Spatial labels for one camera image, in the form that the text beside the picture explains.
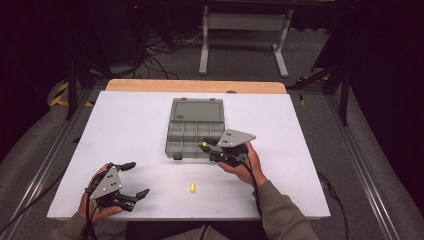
aluminum rail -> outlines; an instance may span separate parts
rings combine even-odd
[[[33,178],[32,182],[29,184],[29,187],[27,188],[27,191],[25,192],[25,195],[23,196],[21,202],[19,203],[18,207],[16,208],[13,216],[11,219],[13,219],[18,212],[20,212],[22,209],[24,209],[28,204],[30,204],[34,199],[38,197],[38,195],[41,193],[44,184],[47,181],[47,178],[50,175],[51,170],[53,169],[56,160],[61,153],[62,147],[64,145],[64,142],[66,140],[66,137],[68,136],[70,130],[74,126],[76,120],[79,117],[79,114],[81,113],[81,110],[84,108],[85,103],[88,101],[88,98],[90,97],[92,93],[92,90],[85,89],[82,91],[81,96],[79,97],[79,104],[77,105],[77,109],[75,110],[75,113],[69,119],[68,121],[65,121],[62,128],[60,129],[55,141],[53,142],[52,147],[50,148],[49,152],[47,153],[46,157],[44,158],[43,163],[41,164],[38,172],[36,173],[35,177]],[[28,210],[26,210],[17,220],[16,222],[9,227],[1,236],[0,240],[12,240],[15,239],[18,235],[21,227],[25,223],[25,219],[28,217],[30,211],[30,207]]]
[[[361,181],[362,187],[364,188],[365,194],[367,195],[368,201],[374,211],[375,217],[377,218],[378,224],[383,232],[385,239],[387,240],[399,240],[399,235],[396,228],[390,219],[389,213],[384,206],[383,200],[377,190],[368,170],[365,162],[359,152],[355,140],[352,137],[347,126],[344,126],[339,117],[339,107],[333,96],[325,96],[328,105],[330,106],[333,117],[337,122],[337,126],[343,135],[346,146],[348,147],[349,154],[352,157],[352,163],[358,174],[359,180]]]

metal frame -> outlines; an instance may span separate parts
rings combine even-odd
[[[390,219],[389,213],[383,203],[383,200],[380,196],[377,187],[372,180],[367,167],[365,166],[364,160],[359,152],[359,149],[356,145],[355,140],[352,137],[352,134],[349,128],[343,124],[343,122],[339,118],[339,110],[337,106],[337,102],[333,96],[326,96],[327,104],[330,107],[331,113],[334,116],[334,119],[337,123],[339,131],[343,135],[345,140],[345,144],[348,147],[349,153],[352,158],[353,167],[358,174],[359,180],[362,184],[362,187],[367,195],[370,206],[377,218],[378,224],[380,225],[381,231],[385,239],[400,239],[399,235],[396,231],[394,223]]]
[[[286,15],[209,13],[209,7],[205,6],[203,11],[203,46],[200,56],[199,74],[206,75],[207,73],[209,29],[234,29],[279,31],[278,42],[272,45],[272,49],[281,77],[288,77],[288,71],[281,50],[287,36],[292,14],[292,10],[289,10]]]
[[[52,171],[57,161],[57,158],[59,157],[59,154],[65,143],[65,139],[68,136],[72,127],[74,126],[76,120],[78,119],[79,114],[82,108],[84,107],[85,103],[88,101],[88,98],[90,97],[91,92],[92,90],[84,90],[83,93],[81,94],[79,99],[79,104],[74,114],[68,121],[65,121],[62,128],[60,129],[58,136],[56,137],[52,147],[47,153],[47,156],[44,158],[44,161],[41,164],[35,177],[29,184],[27,191],[25,192],[25,195],[22,197],[22,200],[19,203],[18,207],[16,208],[15,212],[13,213],[11,219],[13,219],[19,211],[21,211],[26,206],[28,206],[28,204],[31,203],[34,199],[36,199],[38,195],[41,193],[44,187],[44,184],[46,183],[47,178],[49,177],[50,172]],[[18,218],[18,220],[16,220],[16,222],[12,226],[10,226],[10,228],[6,232],[4,232],[0,236],[0,240],[15,239],[21,227],[25,223],[25,219],[28,217],[30,211],[31,211],[31,208],[29,208],[26,212],[24,212],[22,216]]]

gray organizer tray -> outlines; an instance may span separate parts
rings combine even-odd
[[[165,152],[168,158],[209,158],[202,139],[219,139],[225,130],[222,99],[175,98],[169,118]]]

metal stand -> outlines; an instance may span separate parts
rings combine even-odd
[[[279,31],[279,40],[277,44],[272,45],[272,48],[281,77],[288,77],[287,68],[284,63],[281,50],[283,48],[284,40],[290,26],[292,14],[292,10],[288,11],[286,15],[209,13],[208,6],[205,6],[203,12],[203,46],[200,56],[199,74],[206,75],[207,73],[209,55],[209,29],[231,29]]]

gray carpet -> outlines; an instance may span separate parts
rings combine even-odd
[[[276,37],[275,34],[261,33],[257,39],[271,41],[274,37]],[[157,59],[167,71],[177,74],[180,79],[282,81],[286,85],[291,85],[297,78],[311,74],[309,70],[327,37],[323,31],[301,32],[293,29],[289,31],[283,48],[283,57],[290,75],[287,79],[280,77],[269,45],[262,44],[261,47],[247,49],[221,46],[220,41],[223,40],[247,41],[231,34],[217,34],[213,38],[206,76],[198,75],[201,49],[198,42],[185,46],[173,54],[161,54],[157,56]],[[148,65],[160,69],[155,63],[148,62]],[[115,66],[113,69],[118,71],[121,68]],[[136,76],[142,78],[149,76],[152,79],[165,78],[163,73],[148,72],[144,67],[137,70]],[[52,89],[52,94],[57,91],[57,88],[58,86]],[[104,86],[97,85],[90,100],[94,101],[102,88]],[[304,105],[295,94],[292,95],[292,100],[315,167],[331,181],[346,209],[350,239],[385,239],[325,97],[305,95]],[[46,186],[52,183],[70,161],[77,147],[77,144],[72,141],[81,136],[91,110],[91,107],[82,109],[65,140]],[[4,226],[9,221],[25,194],[28,184],[38,171],[64,124],[66,113],[66,107],[52,107],[50,112],[22,137],[0,165],[0,182],[2,183],[0,226]],[[400,239],[424,239],[422,216],[390,168],[352,93],[348,108],[348,122],[349,129],[375,180]],[[46,218],[53,197],[54,191],[51,191],[31,209],[16,239],[45,239],[50,231],[63,224]],[[326,197],[331,217],[311,221],[312,227],[320,239],[344,239],[345,229],[340,207],[327,193]],[[100,239],[112,239],[119,234],[121,235],[114,239],[125,239],[122,235],[125,226],[125,222],[104,221],[96,227],[96,232]]]

